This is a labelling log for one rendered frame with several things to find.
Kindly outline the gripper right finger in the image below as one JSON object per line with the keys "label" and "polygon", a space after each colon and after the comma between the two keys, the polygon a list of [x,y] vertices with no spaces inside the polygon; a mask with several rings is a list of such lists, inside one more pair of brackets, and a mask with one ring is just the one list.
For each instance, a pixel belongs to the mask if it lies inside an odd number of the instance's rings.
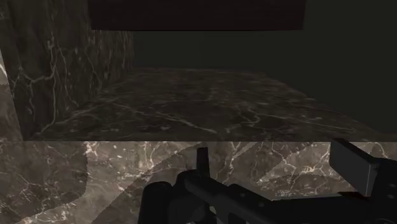
{"label": "gripper right finger", "polygon": [[368,201],[369,224],[397,224],[397,161],[373,157],[337,138],[330,144],[329,163]]}

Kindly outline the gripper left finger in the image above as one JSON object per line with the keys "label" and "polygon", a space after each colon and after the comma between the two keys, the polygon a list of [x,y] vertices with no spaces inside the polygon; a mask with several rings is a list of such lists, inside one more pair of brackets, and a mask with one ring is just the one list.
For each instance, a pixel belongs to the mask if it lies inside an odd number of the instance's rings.
{"label": "gripper left finger", "polygon": [[266,208],[270,201],[240,185],[210,177],[207,147],[197,149],[196,168],[143,189],[138,224],[279,224]]}

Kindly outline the dark brown wall cabinet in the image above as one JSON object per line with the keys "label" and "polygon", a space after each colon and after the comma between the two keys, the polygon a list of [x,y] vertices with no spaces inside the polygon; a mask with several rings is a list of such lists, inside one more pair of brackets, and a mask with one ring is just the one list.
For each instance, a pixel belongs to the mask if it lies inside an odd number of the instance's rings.
{"label": "dark brown wall cabinet", "polygon": [[307,0],[87,0],[93,29],[107,31],[290,31]]}

